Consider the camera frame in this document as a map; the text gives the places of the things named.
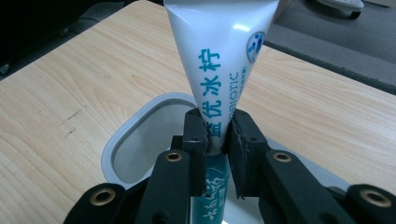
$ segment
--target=light wood grain surface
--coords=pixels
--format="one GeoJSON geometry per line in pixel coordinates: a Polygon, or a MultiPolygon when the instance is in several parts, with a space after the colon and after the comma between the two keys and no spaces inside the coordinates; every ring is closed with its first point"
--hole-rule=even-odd
{"type": "MultiPolygon", "coordinates": [[[[152,98],[191,93],[163,7],[136,2],[0,82],[0,223],[58,223],[105,182],[111,135],[152,98]]],[[[238,105],[264,134],[396,193],[396,98],[262,48],[238,105]]]]}

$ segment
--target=toothpaste tube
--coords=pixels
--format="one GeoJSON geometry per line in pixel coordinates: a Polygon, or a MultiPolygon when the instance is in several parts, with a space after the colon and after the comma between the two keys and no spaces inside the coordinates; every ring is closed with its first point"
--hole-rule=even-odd
{"type": "Polygon", "coordinates": [[[220,154],[278,0],[164,0],[192,93],[220,154]]]}

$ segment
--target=gray floor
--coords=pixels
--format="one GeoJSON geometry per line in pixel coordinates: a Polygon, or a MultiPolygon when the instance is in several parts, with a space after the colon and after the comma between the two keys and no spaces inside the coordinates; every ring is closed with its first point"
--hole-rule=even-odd
{"type": "MultiPolygon", "coordinates": [[[[9,73],[62,45],[97,22],[117,12],[123,3],[91,7],[69,28],[46,45],[12,64],[9,73]]],[[[396,94],[396,8],[365,3],[353,21],[350,12],[293,0],[270,28],[265,45],[396,94]]]]}

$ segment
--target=white plastic tray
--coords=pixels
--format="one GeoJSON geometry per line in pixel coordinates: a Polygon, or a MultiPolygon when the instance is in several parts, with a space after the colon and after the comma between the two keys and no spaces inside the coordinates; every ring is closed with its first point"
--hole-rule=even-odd
{"type": "MultiPolygon", "coordinates": [[[[109,183],[129,189],[150,176],[157,156],[169,149],[172,136],[183,133],[184,115],[196,107],[192,96],[166,93],[144,105],[110,138],[102,154],[102,170],[109,183]]],[[[326,187],[346,190],[348,183],[315,165],[297,153],[267,138],[274,149],[297,155],[311,173],[326,187]]],[[[227,195],[223,223],[263,223],[257,198],[237,200],[232,177],[227,195]]]]}

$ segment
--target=logo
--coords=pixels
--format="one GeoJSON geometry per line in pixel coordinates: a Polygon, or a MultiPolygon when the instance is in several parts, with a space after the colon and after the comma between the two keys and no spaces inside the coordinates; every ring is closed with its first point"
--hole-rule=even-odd
{"type": "Polygon", "coordinates": [[[247,57],[251,63],[255,63],[259,56],[262,43],[264,42],[265,33],[257,32],[252,35],[247,42],[247,57]]]}

